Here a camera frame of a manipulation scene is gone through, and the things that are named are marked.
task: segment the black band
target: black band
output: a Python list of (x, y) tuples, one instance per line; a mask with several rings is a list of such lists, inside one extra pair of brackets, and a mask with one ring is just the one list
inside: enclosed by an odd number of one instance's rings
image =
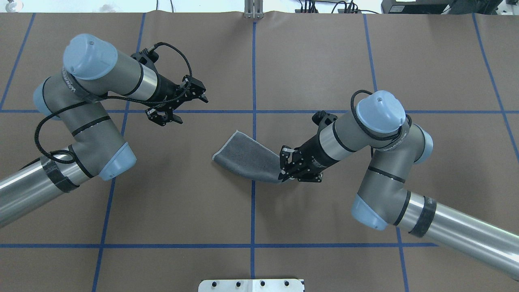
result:
[[(69, 151), (76, 154), (76, 152), (74, 152), (74, 149), (72, 149), (72, 145), (69, 145)], [(76, 164), (77, 166), (79, 166), (79, 169), (81, 169), (83, 171), (83, 173), (89, 177), (89, 178), (93, 178), (94, 176), (86, 169), (86, 167), (83, 165), (83, 163), (81, 163), (81, 161), (79, 160), (79, 158), (76, 159)]]
[(378, 169), (378, 168), (375, 168), (375, 167), (373, 167), (373, 166), (368, 166), (367, 169), (368, 169), (368, 170), (371, 170), (371, 171), (374, 171), (374, 172), (376, 172), (376, 173), (379, 173), (379, 174), (381, 174), (381, 175), (383, 175), (383, 176), (386, 176), (386, 177), (388, 177), (388, 178), (392, 178), (392, 179), (394, 179), (394, 180), (396, 180), (396, 181), (399, 181), (399, 182), (401, 182), (401, 183), (405, 183), (405, 179), (403, 179), (403, 178), (401, 178), (401, 177), (397, 177), (396, 175), (392, 175), (392, 174), (390, 174), (389, 172), (385, 172), (385, 171), (380, 170), (380, 169)]
[(426, 196), (424, 196), (424, 200), (424, 208), (422, 209), (420, 217), (418, 217), (418, 221), (416, 221), (416, 225), (413, 229), (409, 231), (409, 234), (417, 237), (423, 237), (427, 233), (434, 219), (434, 214), (436, 213), (436, 201)]
[(110, 117), (109, 116), (104, 116), (104, 117), (100, 117), (96, 120), (93, 120), (92, 122), (88, 123), (88, 124), (84, 124), (82, 125), (81, 127), (75, 129), (73, 132), (72, 132), (72, 136), (75, 136), (77, 134), (79, 134), (80, 132), (90, 128), (91, 126), (95, 126), (97, 124), (99, 124), (100, 122), (103, 122), (103, 121), (106, 121), (106, 120), (110, 120)]
[(64, 176), (61, 173), (60, 169), (58, 168), (58, 165), (54, 160), (50, 160), (46, 156), (42, 156), (41, 163), (47, 177), (62, 192), (69, 193), (70, 191), (79, 188), (78, 185), (71, 182), (68, 177)]
[(139, 64), (139, 66), (141, 67), (141, 77), (139, 77), (139, 82), (137, 82), (137, 85), (135, 85), (135, 87), (127, 94), (123, 94), (124, 96), (128, 96), (134, 92), (137, 91), (137, 89), (141, 86), (141, 83), (142, 83), (142, 79), (144, 79), (144, 68), (142, 65)]
[(339, 136), (337, 135), (337, 131), (335, 131), (335, 123), (333, 123), (332, 130), (333, 130), (333, 136), (335, 137), (335, 140), (337, 140), (337, 143), (339, 143), (344, 148), (344, 150), (351, 152), (351, 153), (356, 152), (355, 150), (352, 150), (352, 149), (349, 149), (348, 147), (346, 147), (346, 145), (344, 145), (343, 142), (339, 139)]
[(407, 196), (405, 197), (404, 206), (402, 207), (402, 210), (400, 211), (400, 215), (398, 215), (397, 220), (393, 223), (394, 226), (397, 226), (400, 224), (400, 221), (402, 221), (402, 218), (404, 218), (405, 211), (407, 210), (407, 206), (409, 205), (409, 200), (411, 199), (411, 191), (407, 191)]

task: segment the ur robot arm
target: ur robot arm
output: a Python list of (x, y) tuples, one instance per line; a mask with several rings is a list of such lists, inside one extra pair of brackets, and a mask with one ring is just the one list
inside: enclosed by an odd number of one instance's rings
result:
[[(160, 75), (155, 49), (166, 45), (181, 54), (189, 68), (180, 85)], [(173, 114), (183, 102), (208, 102), (203, 83), (192, 77), (185, 56), (166, 43), (128, 56), (90, 34), (73, 38), (63, 55), (63, 69), (34, 92), (34, 103), (47, 117), (38, 125), (35, 142), (43, 156), (0, 181), (0, 228), (68, 193), (99, 175), (110, 180), (131, 168), (136, 157), (99, 102), (113, 97), (149, 106), (148, 119), (160, 126), (182, 123)], [(38, 134), (50, 118), (62, 120), (75, 139), (67, 148), (47, 153)]]
[[(360, 93), (369, 96), (355, 107)], [(519, 281), (519, 236), (404, 188), (412, 165), (429, 157), (433, 143), (391, 93), (359, 90), (348, 113), (337, 118), (318, 112), (312, 120), (319, 126), (315, 136), (298, 148), (282, 147), (279, 179), (321, 182), (324, 169), (371, 146), (376, 151), (351, 209), (355, 219), (376, 230), (393, 224)]]

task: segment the gray cloth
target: gray cloth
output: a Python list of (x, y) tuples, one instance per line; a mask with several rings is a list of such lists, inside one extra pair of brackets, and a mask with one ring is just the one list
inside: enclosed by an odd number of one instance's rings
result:
[(281, 183), (278, 180), (279, 155), (240, 131), (236, 131), (213, 155), (213, 160), (239, 176)]

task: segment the blue tape line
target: blue tape line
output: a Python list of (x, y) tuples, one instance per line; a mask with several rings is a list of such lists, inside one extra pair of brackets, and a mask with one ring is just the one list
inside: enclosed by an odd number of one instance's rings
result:
[(99, 248), (99, 244), (2, 243), (0, 248)]
[(125, 108), (125, 115), (124, 117), (122, 118), (122, 126), (121, 126), (121, 135), (125, 135), (125, 131), (126, 131), (126, 121), (128, 120), (128, 110), (130, 109), (130, 102), (127, 101), (126, 102), (126, 108)]
[(94, 281), (92, 283), (92, 292), (97, 290), (97, 282), (99, 279), (99, 272), (101, 271), (101, 259), (103, 258), (103, 247), (99, 247), (98, 260), (95, 264)]
[[(139, 48), (141, 47), (141, 40), (142, 40), (142, 32), (144, 30), (144, 21), (146, 19), (146, 13), (142, 14), (141, 19), (141, 28), (139, 29), (139, 38), (137, 40), (137, 48), (135, 49), (135, 52), (139, 52)], [(128, 111), (130, 109), (130, 102), (126, 102), (125, 107), (125, 115), (122, 119), (122, 126), (121, 126), (121, 135), (124, 136), (125, 130), (126, 130), (126, 121), (128, 120)], [(101, 233), (101, 246), (99, 247), (99, 253), (98, 253), (98, 260), (97, 264), (95, 265), (95, 274), (94, 274), (94, 280), (92, 284), (92, 292), (95, 292), (97, 290), (97, 283), (99, 279), (99, 272), (101, 271), (101, 262), (103, 259), (103, 249), (104, 249), (104, 242), (106, 239), (106, 230), (108, 229), (108, 220), (110, 218), (110, 210), (112, 209), (112, 200), (114, 197), (114, 191), (115, 191), (115, 180), (116, 178), (112, 179), (112, 185), (110, 186), (110, 194), (108, 195), (108, 203), (106, 204), (106, 214), (104, 217), (104, 223), (103, 223), (103, 232)]]
[(287, 243), (255, 244), (256, 248), (359, 248), (359, 247), (398, 247), (397, 243)]
[[(256, 140), (256, 21), (252, 23), (252, 139)], [(255, 278), (256, 181), (251, 182), (251, 279)]]
[(97, 263), (95, 264), (95, 273), (94, 273), (94, 281), (92, 283), (92, 292), (95, 292), (95, 290), (97, 289), (99, 272), (101, 271), (101, 261), (103, 259), (104, 241), (106, 239), (106, 230), (108, 228), (108, 219), (110, 218), (110, 210), (112, 209), (112, 199), (114, 197), (116, 179), (117, 178), (113, 178), (112, 184), (110, 185), (110, 194), (108, 195), (108, 203), (106, 204), (106, 213), (104, 215), (103, 232), (101, 233), (101, 244), (99, 245), (98, 260), (97, 260)]
[(477, 41), (480, 44), (481, 54), (483, 55), (483, 60), (485, 61), (488, 75), (490, 76), (490, 81), (492, 82), (492, 86), (493, 86), (494, 92), (496, 94), (497, 102), (499, 104), (499, 108), (501, 109), (501, 113), (503, 115), (504, 124), (507, 127), (508, 136), (510, 136), (510, 141), (512, 142), (512, 147), (515, 152), (515, 158), (517, 159), (517, 162), (519, 162), (519, 151), (517, 150), (517, 145), (515, 144), (515, 139), (514, 139), (514, 135), (512, 134), (512, 129), (510, 128), (510, 124), (508, 123), (507, 114), (504, 110), (504, 106), (501, 101), (501, 97), (499, 96), (499, 91), (497, 90), (496, 82), (494, 80), (494, 75), (492, 75), (492, 70), (490, 69), (490, 64), (488, 63), (488, 60), (486, 57), (485, 48), (483, 47), (483, 42), (481, 41), (480, 29), (477, 26), (476, 14), (474, 14), (474, 13), (472, 14), (472, 20), (474, 21), (474, 28), (476, 29)]
[(366, 32), (366, 42), (367, 42), (367, 53), (370, 57), (370, 66), (371, 66), (371, 77), (373, 79), (373, 89), (375, 91), (378, 91), (377, 88), (377, 78), (375, 76), (375, 66), (373, 65), (373, 55), (371, 53), (371, 42), (370, 42), (370, 31), (367, 27), (367, 17), (366, 14), (363, 14), (362, 17), (364, 18), (364, 30)]
[(171, 248), (171, 249), (195, 249), (195, 248), (250, 248), (248, 243), (221, 243), (221, 244), (105, 244), (104, 248)]
[(0, 110), (0, 113), (39, 113), (38, 110)]
[(7, 93), (9, 92), (9, 87), (11, 86), (12, 78), (15, 76), (16, 67), (18, 67), (18, 62), (20, 61), (20, 57), (22, 56), (22, 52), (25, 47), (25, 43), (27, 42), (27, 38), (29, 38), (29, 33), (31, 32), (31, 27), (34, 23), (35, 17), (36, 17), (36, 13), (33, 13), (32, 17), (31, 17), (31, 21), (29, 22), (29, 26), (27, 27), (27, 31), (25, 32), (25, 36), (23, 37), (22, 45), (20, 46), (20, 50), (18, 51), (18, 55), (16, 56), (15, 65), (12, 67), (11, 75), (9, 75), (9, 80), (7, 80), (7, 85), (5, 86), (4, 94), (2, 95), (2, 100), (0, 100), (0, 110), (4, 106), (4, 102), (7, 97)]
[(400, 228), (396, 227), (397, 230), (397, 239), (398, 239), (398, 251), (400, 253), (400, 265), (402, 266), (402, 277), (404, 279), (404, 289), (405, 292), (409, 292), (409, 282), (407, 281), (407, 269), (405, 268), (405, 258), (404, 258), (404, 247), (402, 244), (402, 237), (400, 235)]

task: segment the black cable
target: black cable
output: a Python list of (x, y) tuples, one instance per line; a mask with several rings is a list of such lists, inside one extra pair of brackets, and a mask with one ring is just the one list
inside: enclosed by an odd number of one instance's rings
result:
[[(69, 150), (56, 150), (56, 151), (52, 151), (50, 153), (45, 151), (43, 149), (42, 145), (39, 142), (39, 132), (41, 131), (41, 129), (43, 127), (43, 124), (46, 123), (51, 118), (61, 114), (62, 112), (65, 112), (65, 111), (68, 111), (68, 110), (80, 107), (80, 106), (85, 105), (85, 104), (87, 104), (87, 102), (83, 101), (83, 102), (80, 102), (80, 103), (77, 103), (77, 104), (70, 105), (70, 106), (68, 106), (66, 108), (62, 108), (62, 109), (60, 109), (60, 110), (58, 110), (58, 111), (56, 111), (54, 113), (51, 113), (50, 115), (46, 116), (41, 122), (39, 122), (38, 126), (36, 127), (36, 130), (34, 131), (34, 143), (36, 144), (36, 148), (38, 148), (38, 150), (41, 152), (41, 154), (43, 154), (45, 157), (47, 157), (50, 160), (53, 160), (53, 161), (56, 161), (56, 162), (59, 162), (59, 163), (62, 163), (62, 164), (70, 164), (70, 163), (74, 163), (74, 162), (77, 161), (76, 154), (74, 152), (72, 152), (72, 151), (69, 151)], [(61, 160), (61, 159), (58, 159), (58, 158), (54, 157), (53, 154), (67, 154), (70, 157), (72, 157), (72, 159), (71, 160)]]
[(373, 10), (365, 10), (365, 9), (352, 10), (350, 13), (356, 13), (356, 12), (359, 12), (359, 11), (367, 11), (367, 12), (372, 12), (372, 13), (375, 13), (375, 14), (380, 14), (380, 13), (375, 12)]
[(367, 128), (366, 126), (364, 126), (364, 124), (360, 121), (359, 117), (357, 116), (357, 112), (355, 110), (355, 106), (353, 104), (353, 102), (355, 101), (355, 97), (360, 94), (360, 93), (365, 93), (365, 94), (368, 94), (368, 95), (372, 95), (373, 93), (367, 91), (367, 90), (364, 90), (364, 89), (361, 89), (361, 90), (357, 90), (355, 91), (355, 93), (351, 96), (351, 100), (350, 100), (350, 107), (351, 107), (351, 113), (353, 114), (353, 118), (355, 118), (355, 121), (357, 122), (357, 124), (359, 125), (359, 127), (364, 131), (364, 133), (366, 133), (366, 135), (368, 135), (370, 138), (372, 139), (375, 139), (377, 141), (388, 141), (388, 140), (394, 140), (394, 139), (398, 139), (398, 137), (400, 136), (400, 134), (402, 133), (402, 127), (400, 127), (398, 129), (398, 133), (394, 134), (394, 135), (391, 135), (391, 136), (387, 136), (387, 137), (378, 137), (376, 135), (374, 135), (373, 133), (371, 133)]
[(38, 162), (39, 160), (40, 160), (40, 158), (39, 158), (39, 157), (38, 157), (38, 158), (36, 158), (35, 160), (33, 160), (33, 161), (31, 161), (31, 162), (29, 162), (29, 163), (25, 164), (25, 165), (24, 165), (24, 166), (23, 166), (22, 168), (20, 168), (20, 170), (22, 170), (22, 169), (24, 169), (24, 168), (28, 167), (29, 165), (31, 165), (31, 164), (33, 164), (33, 163), (35, 163), (35, 162)]
[[(193, 77), (193, 71), (191, 69), (191, 65), (189, 64), (189, 61), (187, 60), (186, 56), (177, 48), (175, 48), (174, 46), (168, 44), (168, 43), (164, 43), (164, 42), (159, 42), (159, 43), (156, 43), (155, 45), (153, 45), (153, 48), (151, 50), (149, 50), (148, 52), (151, 53), (153, 52), (155, 49), (157, 49), (158, 47), (160, 46), (167, 46), (167, 47), (170, 47), (172, 48), (173, 50), (175, 50), (177, 53), (179, 53), (179, 55), (184, 59), (184, 61), (186, 62), (186, 65), (187, 65), (187, 69), (189, 70), (189, 77)], [(191, 80), (187, 80), (187, 84), (186, 84), (186, 87), (184, 88), (184, 90), (182, 91), (182, 93), (180, 93), (179, 95), (173, 97), (172, 99), (168, 99), (168, 100), (163, 100), (163, 101), (145, 101), (145, 100), (140, 100), (140, 99), (133, 99), (133, 98), (129, 98), (129, 97), (122, 97), (122, 96), (107, 96), (107, 97), (104, 97), (103, 99), (120, 99), (120, 100), (126, 100), (126, 101), (130, 101), (130, 102), (136, 102), (136, 103), (140, 103), (140, 104), (144, 104), (144, 105), (150, 105), (150, 104), (162, 104), (162, 103), (168, 103), (168, 102), (174, 102), (174, 101), (177, 101), (179, 98), (181, 98), (182, 96), (184, 96), (186, 94), (186, 92), (189, 90), (189, 87), (191, 86)]]
[(315, 0), (315, 2), (332, 3), (332, 4), (338, 3), (338, 2), (333, 2), (333, 1), (322, 1), (322, 0)]
[(316, 12), (316, 1), (310, 0), (310, 13), (315, 13), (315, 12)]
[(353, 3), (353, 1), (351, 1), (348, 4), (348, 7), (344, 9), (344, 13), (351, 13), (351, 11), (355, 8), (354, 5), (356, 5), (355, 3)]
[(344, 3), (344, 10), (346, 10), (346, 5), (348, 5), (346, 3), (346, 1), (339, 1), (339, 2), (335, 3), (335, 6), (333, 6), (333, 9), (332, 9), (331, 13), (333, 13), (335, 11), (335, 7), (337, 7), (337, 5), (339, 5), (340, 3)]

